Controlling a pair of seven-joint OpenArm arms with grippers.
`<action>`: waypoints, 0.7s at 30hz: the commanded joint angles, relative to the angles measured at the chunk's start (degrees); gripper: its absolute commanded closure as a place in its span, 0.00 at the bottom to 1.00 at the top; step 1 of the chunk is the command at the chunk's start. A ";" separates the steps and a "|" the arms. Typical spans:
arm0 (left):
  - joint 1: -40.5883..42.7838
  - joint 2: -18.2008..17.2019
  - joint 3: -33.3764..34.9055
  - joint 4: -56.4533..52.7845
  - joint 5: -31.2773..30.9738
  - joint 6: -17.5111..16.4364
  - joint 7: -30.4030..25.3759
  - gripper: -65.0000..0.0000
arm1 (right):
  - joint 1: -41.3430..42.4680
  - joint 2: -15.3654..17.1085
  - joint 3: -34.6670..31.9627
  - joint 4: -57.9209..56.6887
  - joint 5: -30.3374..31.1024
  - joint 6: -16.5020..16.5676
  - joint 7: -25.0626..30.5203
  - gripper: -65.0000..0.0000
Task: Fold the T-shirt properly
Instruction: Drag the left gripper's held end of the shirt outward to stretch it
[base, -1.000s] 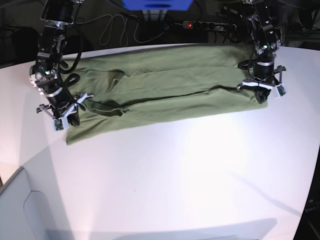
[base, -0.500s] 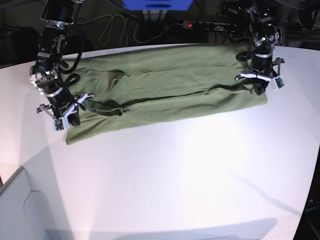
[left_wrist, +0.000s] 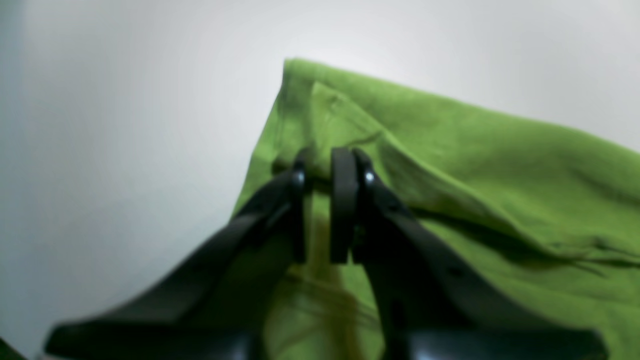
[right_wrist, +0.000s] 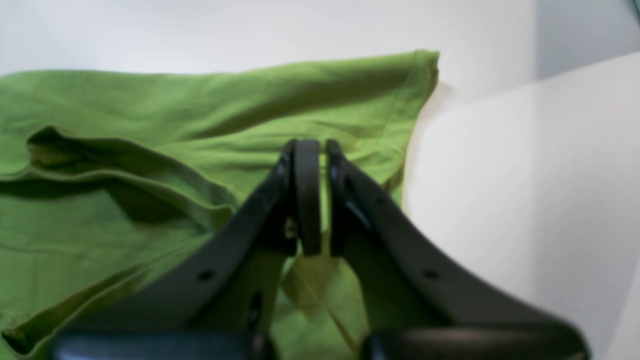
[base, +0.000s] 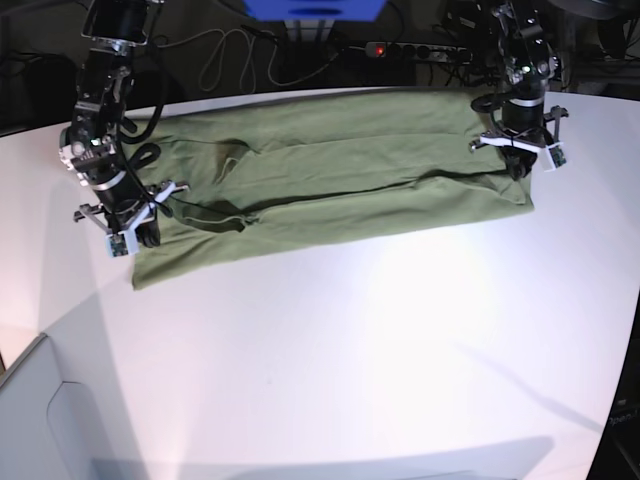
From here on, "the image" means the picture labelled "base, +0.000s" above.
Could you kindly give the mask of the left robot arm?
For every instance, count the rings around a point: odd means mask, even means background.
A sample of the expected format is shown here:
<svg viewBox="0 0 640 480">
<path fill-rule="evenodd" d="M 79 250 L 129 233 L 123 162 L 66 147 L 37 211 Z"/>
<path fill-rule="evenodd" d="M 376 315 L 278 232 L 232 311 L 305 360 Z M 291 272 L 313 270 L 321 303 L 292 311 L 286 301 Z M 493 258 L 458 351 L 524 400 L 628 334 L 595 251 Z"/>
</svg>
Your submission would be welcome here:
<svg viewBox="0 0 640 480">
<path fill-rule="evenodd" d="M 206 244 L 299 249 L 528 213 L 542 156 L 559 159 L 544 107 L 555 64 L 527 1 L 492 9 L 495 89 L 369 90 L 278 99 L 162 120 L 153 180 L 168 198 L 155 255 Z"/>
</svg>

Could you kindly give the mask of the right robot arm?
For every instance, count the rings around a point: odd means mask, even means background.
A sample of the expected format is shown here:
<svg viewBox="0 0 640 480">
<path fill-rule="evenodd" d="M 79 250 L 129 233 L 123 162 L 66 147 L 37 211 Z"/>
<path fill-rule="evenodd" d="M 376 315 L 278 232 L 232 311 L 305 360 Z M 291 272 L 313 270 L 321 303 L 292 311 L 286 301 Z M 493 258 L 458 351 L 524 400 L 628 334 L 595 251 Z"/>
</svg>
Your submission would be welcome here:
<svg viewBox="0 0 640 480">
<path fill-rule="evenodd" d="M 462 92 L 371 90 L 163 118 L 125 115 L 131 56 L 103 38 L 60 158 L 98 198 L 74 217 L 114 256 L 199 232 L 331 244 L 530 213 L 528 184 Z"/>
</svg>

